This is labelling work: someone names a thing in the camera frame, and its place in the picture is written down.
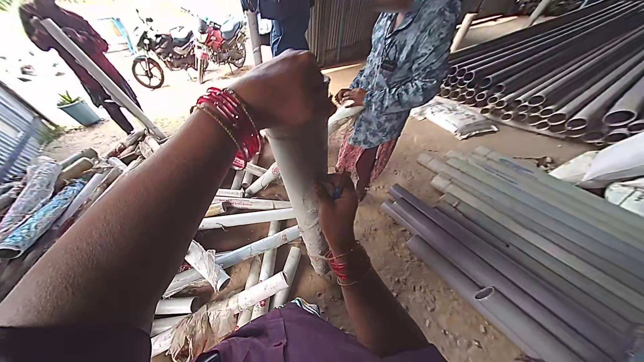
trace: potted plant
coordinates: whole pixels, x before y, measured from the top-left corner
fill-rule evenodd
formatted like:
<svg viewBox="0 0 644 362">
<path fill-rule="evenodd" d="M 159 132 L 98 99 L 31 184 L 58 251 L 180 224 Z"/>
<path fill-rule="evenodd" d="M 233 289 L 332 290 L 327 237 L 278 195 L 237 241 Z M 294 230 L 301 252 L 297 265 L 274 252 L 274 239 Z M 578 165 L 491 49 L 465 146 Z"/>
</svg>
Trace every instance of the potted plant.
<svg viewBox="0 0 644 362">
<path fill-rule="evenodd" d="M 100 117 L 94 112 L 85 101 L 80 98 L 72 98 L 68 91 L 65 94 L 59 94 L 61 100 L 57 106 L 65 113 L 69 114 L 71 118 L 75 119 L 83 126 L 91 126 L 92 124 L 100 121 Z"/>
</svg>

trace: green plant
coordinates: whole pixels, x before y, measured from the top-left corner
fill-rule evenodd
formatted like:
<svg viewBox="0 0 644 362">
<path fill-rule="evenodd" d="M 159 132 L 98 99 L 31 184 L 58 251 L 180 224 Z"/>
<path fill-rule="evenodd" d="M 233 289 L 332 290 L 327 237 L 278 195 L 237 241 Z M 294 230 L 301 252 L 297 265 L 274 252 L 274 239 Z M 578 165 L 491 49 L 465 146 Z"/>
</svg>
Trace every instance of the green plant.
<svg viewBox="0 0 644 362">
<path fill-rule="evenodd" d="M 61 96 L 61 101 L 58 102 L 58 107 L 67 106 L 72 103 L 76 103 L 81 100 L 80 97 L 72 98 L 69 91 L 66 91 L 65 94 L 58 94 Z"/>
</svg>

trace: hand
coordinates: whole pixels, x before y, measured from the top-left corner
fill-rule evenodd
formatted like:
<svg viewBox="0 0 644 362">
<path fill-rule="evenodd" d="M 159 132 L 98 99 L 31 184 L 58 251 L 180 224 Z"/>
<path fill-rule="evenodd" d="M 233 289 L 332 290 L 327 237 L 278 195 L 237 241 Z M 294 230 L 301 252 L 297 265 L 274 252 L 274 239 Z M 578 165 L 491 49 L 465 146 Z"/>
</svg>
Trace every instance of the hand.
<svg viewBox="0 0 644 362">
<path fill-rule="evenodd" d="M 325 184 L 332 184 L 333 188 L 340 186 L 341 193 L 337 200 L 329 195 Z M 352 243 L 355 240 L 354 222 L 358 196 L 350 173 L 328 175 L 323 182 L 316 182 L 314 189 L 319 202 L 319 222 L 322 233 L 327 238 L 331 249 L 342 249 L 342 244 Z"/>
<path fill-rule="evenodd" d="M 351 108 L 355 106 L 364 106 L 365 105 L 365 95 L 366 95 L 366 90 L 362 88 L 354 88 L 348 92 L 345 92 L 343 94 L 343 97 L 340 99 L 342 103 L 352 100 L 354 103 L 349 104 L 346 107 Z"/>
<path fill-rule="evenodd" d="M 303 50 L 283 52 L 229 88 L 246 103 L 258 128 L 300 126 L 336 111 L 315 56 Z"/>
<path fill-rule="evenodd" d="M 345 97 L 345 94 L 348 91 L 351 91 L 351 90 L 349 88 L 342 88 L 341 90 L 339 90 L 339 92 L 336 94 L 336 102 L 341 103 L 342 98 Z"/>
</svg>

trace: motorcycle seat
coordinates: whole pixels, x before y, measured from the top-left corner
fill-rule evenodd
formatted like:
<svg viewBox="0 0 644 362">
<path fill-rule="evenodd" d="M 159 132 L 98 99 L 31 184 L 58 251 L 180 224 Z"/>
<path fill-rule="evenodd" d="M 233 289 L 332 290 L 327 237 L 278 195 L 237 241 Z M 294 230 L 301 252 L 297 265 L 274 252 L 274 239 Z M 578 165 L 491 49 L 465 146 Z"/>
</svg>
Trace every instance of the motorcycle seat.
<svg viewBox="0 0 644 362">
<path fill-rule="evenodd" d="M 182 46 L 186 45 L 192 38 L 193 38 L 193 31 L 190 30 L 185 37 L 172 38 L 172 45 L 178 46 L 179 48 L 181 48 Z"/>
<path fill-rule="evenodd" d="M 223 23 L 221 28 L 222 38 L 224 40 L 231 40 L 232 38 L 234 38 L 242 28 L 241 25 L 241 21 L 227 21 Z"/>
</svg>

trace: motorcycle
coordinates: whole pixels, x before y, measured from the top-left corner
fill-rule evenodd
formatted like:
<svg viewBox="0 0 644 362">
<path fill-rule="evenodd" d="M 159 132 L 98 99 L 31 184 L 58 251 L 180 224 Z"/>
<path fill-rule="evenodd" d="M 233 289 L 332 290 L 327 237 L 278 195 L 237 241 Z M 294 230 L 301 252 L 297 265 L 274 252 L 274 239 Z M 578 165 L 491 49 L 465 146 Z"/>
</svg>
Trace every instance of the motorcycle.
<svg viewBox="0 0 644 362">
<path fill-rule="evenodd" d="M 214 21 L 206 21 L 186 8 L 182 10 L 198 19 L 198 31 L 205 36 L 205 39 L 202 38 L 200 42 L 205 45 L 211 62 L 218 65 L 231 64 L 235 68 L 241 68 L 244 65 L 247 36 L 243 22 L 229 17 L 222 24 L 218 24 Z"/>
<path fill-rule="evenodd" d="M 158 33 L 151 26 L 152 18 L 147 17 L 143 20 L 138 10 L 137 15 L 145 26 L 137 42 L 137 48 L 144 54 L 137 56 L 132 63 L 132 74 L 137 82 L 151 89 L 157 89 L 163 85 L 164 71 L 159 62 L 153 58 L 154 55 L 170 70 L 187 71 L 188 68 L 192 68 L 198 71 L 199 81 L 203 83 L 203 74 L 208 67 L 208 56 L 192 30 L 184 37 Z"/>
</svg>

